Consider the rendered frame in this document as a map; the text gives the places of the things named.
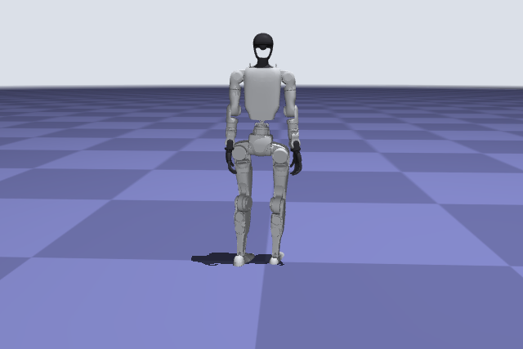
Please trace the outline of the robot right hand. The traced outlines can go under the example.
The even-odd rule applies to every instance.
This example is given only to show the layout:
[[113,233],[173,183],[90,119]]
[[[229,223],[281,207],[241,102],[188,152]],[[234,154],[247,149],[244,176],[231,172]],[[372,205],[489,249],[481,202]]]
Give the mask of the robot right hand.
[[292,176],[298,174],[302,170],[302,157],[299,151],[301,149],[299,142],[294,141],[293,147],[294,149],[290,149],[291,151],[293,151],[293,161],[290,164],[290,167],[292,167],[295,164],[293,172],[290,173],[292,174]]

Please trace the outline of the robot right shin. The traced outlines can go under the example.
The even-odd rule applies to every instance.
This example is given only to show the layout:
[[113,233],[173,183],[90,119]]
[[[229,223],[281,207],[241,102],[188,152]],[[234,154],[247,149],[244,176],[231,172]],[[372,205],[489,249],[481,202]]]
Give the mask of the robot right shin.
[[270,229],[272,235],[272,257],[276,254],[276,257],[279,257],[279,247],[282,234],[284,232],[284,222],[285,222],[285,199],[281,199],[280,202],[280,212],[272,213],[270,218]]

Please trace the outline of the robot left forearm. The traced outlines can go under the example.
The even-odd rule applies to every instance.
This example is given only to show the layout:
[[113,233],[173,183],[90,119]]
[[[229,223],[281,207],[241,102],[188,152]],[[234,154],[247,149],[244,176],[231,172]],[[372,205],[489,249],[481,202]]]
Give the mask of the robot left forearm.
[[230,116],[230,105],[226,108],[226,141],[233,141],[233,147],[235,146],[235,137],[237,132],[238,119]]

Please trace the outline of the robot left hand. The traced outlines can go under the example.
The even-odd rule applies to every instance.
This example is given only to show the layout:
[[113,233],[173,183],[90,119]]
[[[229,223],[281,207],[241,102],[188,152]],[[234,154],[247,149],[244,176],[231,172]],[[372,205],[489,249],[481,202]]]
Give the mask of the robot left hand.
[[228,140],[226,142],[225,150],[226,150],[226,162],[228,163],[228,168],[229,168],[230,172],[232,172],[233,174],[237,174],[236,170],[234,170],[232,168],[232,167],[234,167],[234,164],[231,161],[231,152],[232,152],[232,150],[234,150],[232,140]]

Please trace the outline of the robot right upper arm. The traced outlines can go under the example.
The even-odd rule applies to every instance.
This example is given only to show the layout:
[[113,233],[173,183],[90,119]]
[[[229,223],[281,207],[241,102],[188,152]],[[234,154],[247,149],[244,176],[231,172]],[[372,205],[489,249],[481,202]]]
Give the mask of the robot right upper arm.
[[296,101],[296,82],[294,74],[287,70],[280,70],[282,83],[286,84],[284,87],[284,99],[286,106],[284,107],[284,115],[286,117],[295,117],[294,108]]

